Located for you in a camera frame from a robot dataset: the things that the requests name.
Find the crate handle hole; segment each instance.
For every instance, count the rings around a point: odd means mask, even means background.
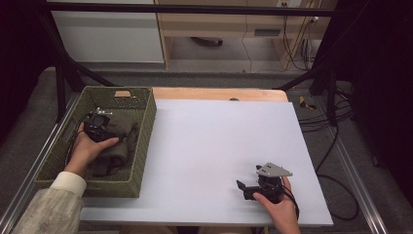
[[[115,97],[116,98],[118,98],[118,97],[131,97],[131,92],[129,92],[129,91],[117,91],[115,93]]]

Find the floor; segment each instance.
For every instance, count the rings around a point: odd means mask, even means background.
[[[302,66],[300,58],[296,59],[297,65]],[[94,67],[96,73],[119,85],[136,86],[272,89],[305,72],[295,67],[283,70],[270,40],[246,38],[244,40],[224,38],[222,47],[218,48],[200,46],[191,38],[176,38],[169,69],[141,65],[138,68],[123,69],[120,72],[115,69],[116,65],[110,70],[105,70],[104,67],[99,68],[102,65],[105,64],[97,64]],[[3,173],[0,177],[1,214],[7,210],[19,185],[24,181],[25,175],[29,172],[37,154],[55,126],[55,80],[53,70],[42,74],[26,110],[21,113],[7,140],[0,145],[0,171]],[[85,79],[85,82],[95,84],[89,79]],[[303,122],[306,122],[305,119],[320,116],[322,114],[320,110],[325,103],[323,96],[312,97],[309,94],[310,85],[311,81],[304,82],[287,92],[289,101],[294,104],[297,118]],[[340,82],[338,85],[346,91],[351,89],[351,84],[345,82]],[[308,106],[300,105],[300,97],[305,99]],[[345,102],[341,103],[341,107],[342,111],[351,110]],[[319,127],[317,124],[302,125],[302,130],[305,132],[317,127]],[[412,208],[400,193],[389,172],[385,168],[377,168],[373,165],[370,149],[357,127],[357,120],[347,118],[339,124],[339,129],[339,138],[346,146],[360,178],[386,224],[388,233],[413,233]],[[303,135],[316,167],[330,147],[332,136],[328,129]],[[333,148],[319,171],[324,175],[333,176],[352,190],[339,154],[340,152]],[[345,217],[350,217],[355,213],[355,202],[342,186],[325,177],[320,177],[319,182],[331,212]],[[306,227],[302,228],[302,232],[372,233],[363,214],[364,211],[359,211],[350,221],[333,217],[334,226],[332,227]],[[80,231],[102,230],[116,233],[117,228],[111,225],[96,226],[82,223]]]

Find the black curtain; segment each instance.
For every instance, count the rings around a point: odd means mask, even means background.
[[[338,79],[353,84],[353,109],[374,156],[389,169],[410,204],[413,204],[412,8],[410,0],[371,0],[354,25],[349,46],[337,57],[335,66]]]
[[[50,13],[47,17],[54,22]],[[33,4],[0,0],[0,48],[1,142],[27,106],[39,75],[55,66]]]

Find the human hand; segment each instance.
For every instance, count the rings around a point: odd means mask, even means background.
[[[102,142],[94,142],[84,132],[84,123],[82,123],[79,127],[76,141],[73,144],[70,161],[64,168],[64,171],[83,176],[88,164],[93,162],[103,149],[116,144],[118,141],[119,139],[114,137]]]
[[[285,192],[289,193],[291,191],[291,184],[287,177],[282,177],[282,182],[284,186],[289,190],[285,189]],[[267,210],[271,219],[273,220],[274,226],[282,234],[297,234],[301,233],[298,227],[297,215],[295,213],[294,203],[287,196],[283,196],[280,203],[274,204],[270,202],[264,195],[260,193],[254,193],[252,196],[257,200],[264,208]]]

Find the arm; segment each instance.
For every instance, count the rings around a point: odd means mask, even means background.
[[[96,143],[83,132],[82,124],[70,162],[50,188],[36,193],[13,233],[77,233],[86,168],[101,150],[118,140],[110,138]]]
[[[282,178],[282,182],[286,188],[291,191],[291,184],[287,177]],[[267,210],[274,226],[281,232],[281,234],[299,234],[300,228],[298,227],[297,215],[295,214],[294,204],[291,199],[284,196],[283,200],[278,204],[273,204],[262,194],[252,194],[255,200],[257,200]]]

